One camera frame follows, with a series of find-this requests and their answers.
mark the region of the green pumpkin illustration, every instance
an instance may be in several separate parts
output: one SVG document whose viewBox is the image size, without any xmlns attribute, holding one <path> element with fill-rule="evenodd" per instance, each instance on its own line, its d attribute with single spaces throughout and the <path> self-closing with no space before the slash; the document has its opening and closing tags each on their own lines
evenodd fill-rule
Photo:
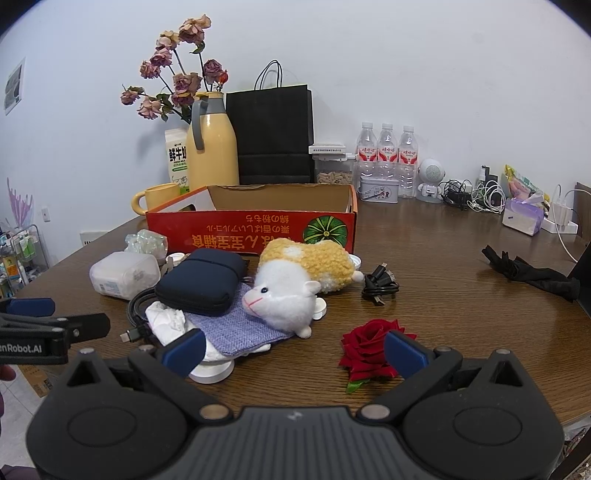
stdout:
<svg viewBox="0 0 591 480">
<path fill-rule="evenodd" d="M 303 238 L 306 244 L 332 240 L 344 247 L 347 244 L 347 226 L 332 215 L 324 215 L 308 223 L 304 229 Z"/>
</svg>

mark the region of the black cloth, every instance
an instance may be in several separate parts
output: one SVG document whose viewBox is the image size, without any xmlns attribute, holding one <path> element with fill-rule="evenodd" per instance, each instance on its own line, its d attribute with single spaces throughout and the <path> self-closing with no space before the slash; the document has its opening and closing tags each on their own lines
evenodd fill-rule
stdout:
<svg viewBox="0 0 591 480">
<path fill-rule="evenodd" d="M 526 282 L 566 300 L 579 298 L 581 284 L 576 278 L 567 278 L 551 268 L 534 268 L 520 257 L 511 260 L 507 252 L 503 252 L 499 258 L 490 245 L 482 249 L 482 253 L 491 262 L 492 268 L 509 280 Z"/>
</svg>

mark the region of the gray thermos handle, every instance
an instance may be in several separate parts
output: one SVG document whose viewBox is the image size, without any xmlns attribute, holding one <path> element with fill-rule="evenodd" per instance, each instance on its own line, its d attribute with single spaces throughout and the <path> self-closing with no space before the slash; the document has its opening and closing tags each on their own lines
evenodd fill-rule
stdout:
<svg viewBox="0 0 591 480">
<path fill-rule="evenodd" d="M 193 104 L 193 111 L 191 112 L 191 127 L 193 128 L 193 141 L 197 150 L 204 150 L 203 136 L 201 135 L 201 116 L 205 115 L 207 111 L 208 97 L 202 97 Z"/>
</svg>

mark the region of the navy blue pouch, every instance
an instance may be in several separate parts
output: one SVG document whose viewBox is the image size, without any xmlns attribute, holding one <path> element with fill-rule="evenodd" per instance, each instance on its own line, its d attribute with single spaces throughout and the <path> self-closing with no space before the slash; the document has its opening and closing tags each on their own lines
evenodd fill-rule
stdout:
<svg viewBox="0 0 591 480">
<path fill-rule="evenodd" d="M 230 308 L 244 276 L 246 262 L 240 255 L 199 248 L 164 275 L 154 293 L 168 307 L 217 316 Z"/>
</svg>

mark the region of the white robot speaker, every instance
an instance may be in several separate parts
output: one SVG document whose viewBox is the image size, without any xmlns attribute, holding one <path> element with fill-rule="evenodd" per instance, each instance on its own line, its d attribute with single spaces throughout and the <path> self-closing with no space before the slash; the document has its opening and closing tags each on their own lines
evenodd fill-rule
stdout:
<svg viewBox="0 0 591 480">
<path fill-rule="evenodd" d="M 417 187 L 417 198 L 424 202 L 441 203 L 439 184 L 445 177 L 441 164 L 433 158 L 426 158 L 418 166 L 418 177 L 421 184 Z"/>
</svg>

